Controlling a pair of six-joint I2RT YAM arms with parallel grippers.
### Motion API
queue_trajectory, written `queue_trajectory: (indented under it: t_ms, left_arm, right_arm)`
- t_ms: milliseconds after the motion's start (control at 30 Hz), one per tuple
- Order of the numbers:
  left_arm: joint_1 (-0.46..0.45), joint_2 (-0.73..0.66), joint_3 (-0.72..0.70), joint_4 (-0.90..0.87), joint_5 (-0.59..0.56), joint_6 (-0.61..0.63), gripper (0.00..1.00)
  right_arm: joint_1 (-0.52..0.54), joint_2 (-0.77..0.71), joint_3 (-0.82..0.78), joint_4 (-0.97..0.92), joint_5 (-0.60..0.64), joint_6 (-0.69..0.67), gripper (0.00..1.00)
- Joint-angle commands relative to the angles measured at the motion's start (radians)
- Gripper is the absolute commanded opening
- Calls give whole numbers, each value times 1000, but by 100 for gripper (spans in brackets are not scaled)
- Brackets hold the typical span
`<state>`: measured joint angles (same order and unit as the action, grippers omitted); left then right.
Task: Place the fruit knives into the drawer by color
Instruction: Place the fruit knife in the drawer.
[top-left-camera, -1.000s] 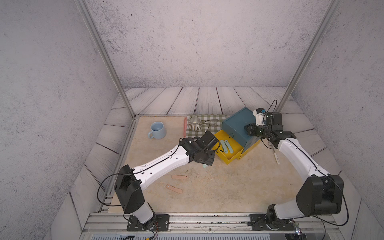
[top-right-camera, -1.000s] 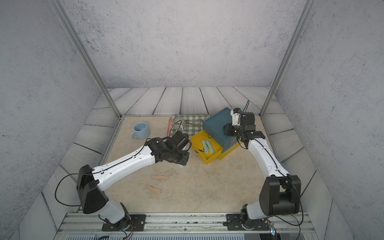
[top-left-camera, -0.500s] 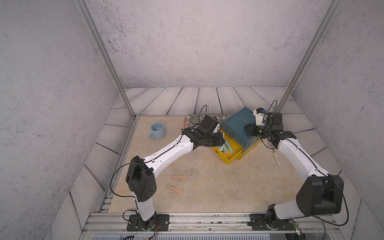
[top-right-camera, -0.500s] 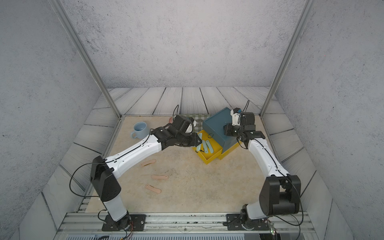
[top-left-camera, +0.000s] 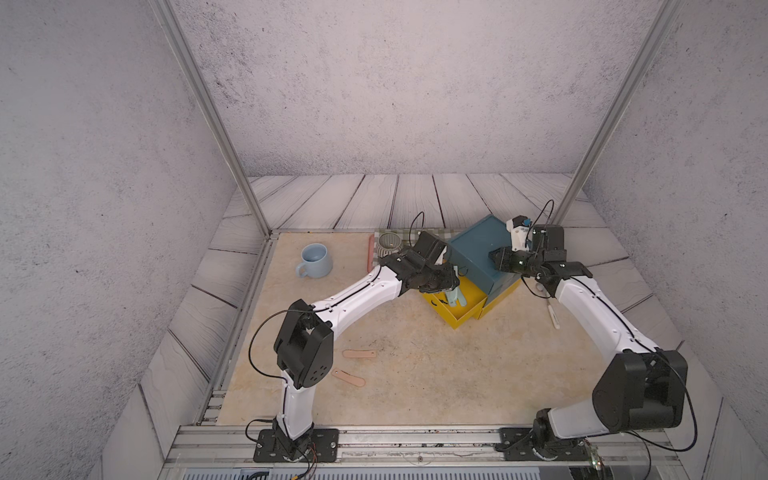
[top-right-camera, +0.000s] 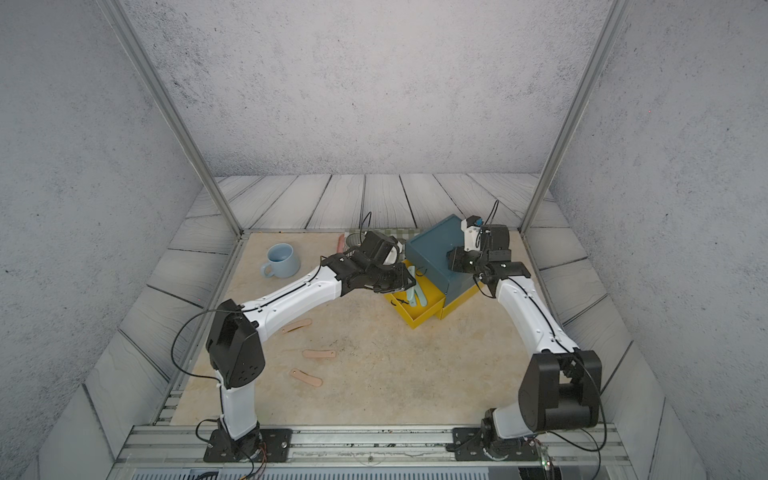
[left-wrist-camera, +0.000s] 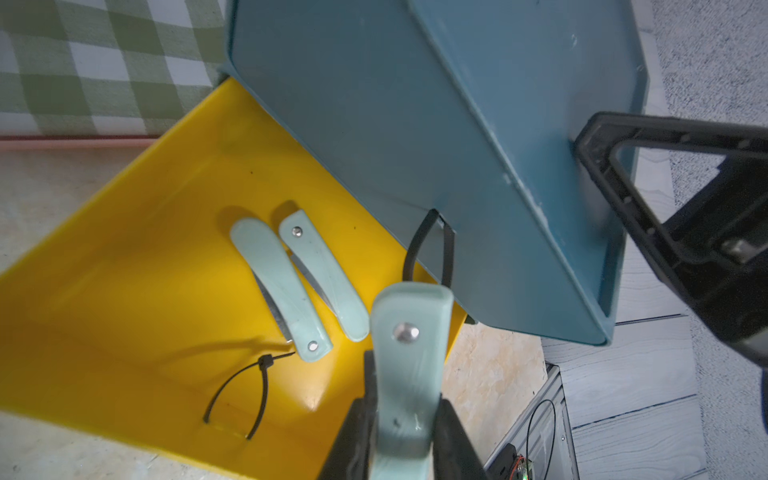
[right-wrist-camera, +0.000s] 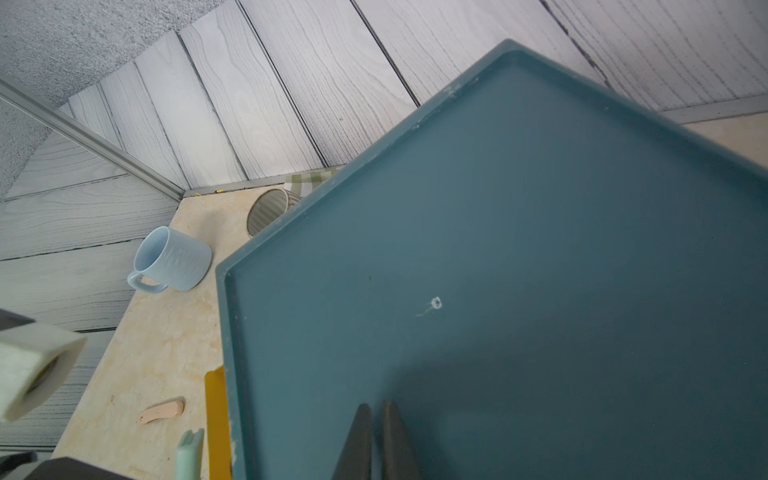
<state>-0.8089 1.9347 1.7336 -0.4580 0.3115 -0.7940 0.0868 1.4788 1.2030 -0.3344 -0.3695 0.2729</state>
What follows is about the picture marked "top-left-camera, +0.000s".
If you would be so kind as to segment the teal drawer cabinet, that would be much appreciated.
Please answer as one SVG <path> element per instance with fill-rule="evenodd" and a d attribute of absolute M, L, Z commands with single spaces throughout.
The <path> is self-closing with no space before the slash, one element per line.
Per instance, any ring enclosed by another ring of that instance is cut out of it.
<path fill-rule="evenodd" d="M 492 251 L 511 245 L 506 224 L 493 215 L 453 236 L 449 244 L 448 261 L 487 295 L 488 302 L 493 302 L 520 279 L 519 275 L 498 271 L 489 257 Z"/>

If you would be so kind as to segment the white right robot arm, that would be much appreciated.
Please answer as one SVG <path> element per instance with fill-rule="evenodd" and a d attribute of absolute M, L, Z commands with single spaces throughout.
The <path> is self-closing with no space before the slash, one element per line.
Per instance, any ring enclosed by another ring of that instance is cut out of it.
<path fill-rule="evenodd" d="M 562 227 L 518 216 L 507 229 L 510 245 L 489 254 L 494 267 L 542 285 L 578 320 L 606 363 L 590 399 L 538 412 L 533 445 L 679 426 L 689 399 L 685 358 L 642 334 L 604 295 L 592 272 L 568 260 Z"/>

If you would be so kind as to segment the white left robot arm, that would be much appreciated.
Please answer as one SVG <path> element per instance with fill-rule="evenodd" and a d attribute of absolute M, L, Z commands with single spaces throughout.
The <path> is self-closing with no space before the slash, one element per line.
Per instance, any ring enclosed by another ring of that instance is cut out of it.
<path fill-rule="evenodd" d="M 358 282 L 326 299 L 294 302 L 287 310 L 274 351 L 285 381 L 276 425 L 298 441 L 313 428 L 316 385 L 332 370 L 334 343 L 357 320 L 410 290 L 441 293 L 459 286 L 458 274 L 444 259 L 449 245 L 423 231 L 413 247 L 386 255 Z"/>

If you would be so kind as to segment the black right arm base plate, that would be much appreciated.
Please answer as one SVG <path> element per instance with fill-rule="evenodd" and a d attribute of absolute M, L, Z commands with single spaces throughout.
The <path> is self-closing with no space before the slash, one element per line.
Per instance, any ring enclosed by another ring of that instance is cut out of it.
<path fill-rule="evenodd" d="M 505 461 L 588 461 L 590 454 L 580 440 L 539 438 L 531 428 L 506 427 L 499 430 L 500 439 L 494 450 Z"/>

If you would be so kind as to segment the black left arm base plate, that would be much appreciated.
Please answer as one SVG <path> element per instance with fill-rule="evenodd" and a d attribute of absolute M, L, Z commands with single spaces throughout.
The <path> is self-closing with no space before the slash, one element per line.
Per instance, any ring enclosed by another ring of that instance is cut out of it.
<path fill-rule="evenodd" d="M 317 428 L 314 425 L 298 439 L 292 440 L 283 432 L 276 419 L 268 429 L 262 429 L 255 441 L 255 463 L 286 463 L 317 461 L 333 463 L 337 460 L 339 430 Z"/>

